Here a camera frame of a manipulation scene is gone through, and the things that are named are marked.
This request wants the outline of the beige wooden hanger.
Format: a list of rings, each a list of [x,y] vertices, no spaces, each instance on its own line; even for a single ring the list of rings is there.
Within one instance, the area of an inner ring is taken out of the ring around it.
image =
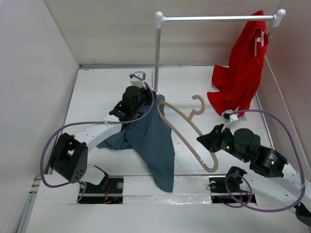
[[[199,129],[199,127],[193,122],[193,118],[195,116],[200,116],[206,111],[206,101],[201,95],[193,95],[193,100],[198,100],[200,102],[200,108],[195,109],[193,108],[188,115],[186,115],[180,108],[176,107],[175,105],[165,101],[160,100],[156,104],[156,108],[160,118],[167,124],[167,126],[176,134],[176,136],[183,142],[183,144],[189,149],[191,154],[194,158],[198,161],[200,166],[203,168],[204,171],[208,173],[215,173],[219,168],[219,161],[217,155],[214,152],[209,152],[211,160],[213,162],[212,166],[209,166],[201,155],[197,152],[196,148],[191,144],[191,142],[187,139],[187,133],[185,129],[181,129],[180,126],[172,123],[166,114],[162,113],[160,107],[168,108],[175,112],[178,116],[180,116],[187,124],[187,129],[192,129],[196,133],[196,137],[203,136],[203,132]]]

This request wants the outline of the blue grey t shirt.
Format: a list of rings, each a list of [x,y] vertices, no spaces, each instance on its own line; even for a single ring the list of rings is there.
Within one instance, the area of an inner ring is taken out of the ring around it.
[[[146,117],[124,126],[119,133],[101,142],[97,148],[133,149],[146,164],[156,186],[171,193],[174,185],[175,157],[172,130],[159,114],[164,114],[164,106],[158,109],[154,104]]]

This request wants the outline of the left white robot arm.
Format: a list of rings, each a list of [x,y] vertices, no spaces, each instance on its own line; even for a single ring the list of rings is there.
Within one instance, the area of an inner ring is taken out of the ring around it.
[[[155,95],[151,88],[129,86],[122,100],[102,121],[89,122],[90,127],[75,135],[59,136],[50,156],[50,167],[69,183],[89,184],[97,192],[108,188],[109,175],[102,169],[88,164],[88,154],[107,138],[120,133],[131,124],[148,115],[138,116],[143,106],[152,108]]]

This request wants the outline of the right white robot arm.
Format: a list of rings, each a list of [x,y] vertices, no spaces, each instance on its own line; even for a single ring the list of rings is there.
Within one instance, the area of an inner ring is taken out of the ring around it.
[[[244,163],[249,163],[249,169],[258,175],[268,178],[291,195],[302,199],[294,205],[295,216],[302,223],[311,225],[311,183],[302,183],[298,172],[287,159],[274,149],[261,145],[260,137],[250,129],[241,128],[234,133],[229,128],[217,125],[205,135],[197,137],[208,151],[223,150]]]

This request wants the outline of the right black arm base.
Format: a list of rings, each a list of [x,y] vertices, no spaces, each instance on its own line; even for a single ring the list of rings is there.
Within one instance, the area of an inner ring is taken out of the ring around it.
[[[233,196],[240,201],[247,202],[250,198],[249,203],[256,203],[256,197],[253,194],[250,195],[250,191],[241,189],[241,184],[243,183],[242,177],[247,174],[247,172],[237,166],[232,166],[227,174],[225,175],[212,175],[209,176],[209,184],[207,185],[207,190],[210,191],[212,203],[222,203],[222,204],[237,204],[237,202],[231,198],[228,194],[225,186],[226,176],[232,174],[227,179],[227,186],[232,192]]]

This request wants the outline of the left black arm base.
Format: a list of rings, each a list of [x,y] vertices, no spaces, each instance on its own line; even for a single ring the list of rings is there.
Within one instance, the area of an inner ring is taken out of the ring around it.
[[[123,176],[110,176],[98,166],[87,166],[79,185],[79,204],[123,203]]]

